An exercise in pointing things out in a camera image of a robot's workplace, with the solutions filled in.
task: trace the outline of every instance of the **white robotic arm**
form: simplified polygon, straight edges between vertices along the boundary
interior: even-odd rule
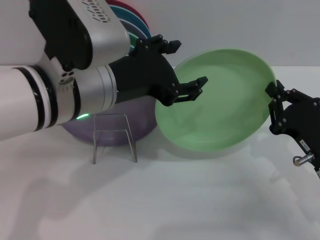
[[[30,0],[29,15],[46,46],[36,65],[0,72],[0,140],[144,95],[165,106],[194,101],[207,82],[178,82],[162,54],[179,41],[138,39],[127,55],[128,32],[105,0]]]

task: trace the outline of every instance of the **white wall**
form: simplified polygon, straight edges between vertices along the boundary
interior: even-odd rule
[[[320,66],[319,0],[122,0],[147,19],[153,34],[183,45],[172,65],[210,48],[240,48],[271,65]],[[33,63],[44,40],[27,0],[0,2],[0,65]]]

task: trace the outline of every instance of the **light green plate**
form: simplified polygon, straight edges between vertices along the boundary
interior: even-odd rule
[[[217,151],[237,144],[269,115],[265,93],[275,82],[271,68],[256,55],[237,49],[210,50],[175,68],[180,83],[206,76],[203,93],[190,102],[170,107],[157,101],[156,121],[174,144],[193,151]]]

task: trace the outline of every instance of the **white background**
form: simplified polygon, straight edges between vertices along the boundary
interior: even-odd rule
[[[273,66],[320,66],[319,0],[123,0],[153,34],[179,39],[176,66],[205,49],[252,51]],[[45,41],[28,16],[28,0],[0,1],[0,65],[32,64]]]
[[[275,67],[289,89],[319,96],[319,67]],[[218,153],[178,148],[159,129],[98,149],[60,126],[0,142],[1,240],[319,240],[320,179],[267,122]]]

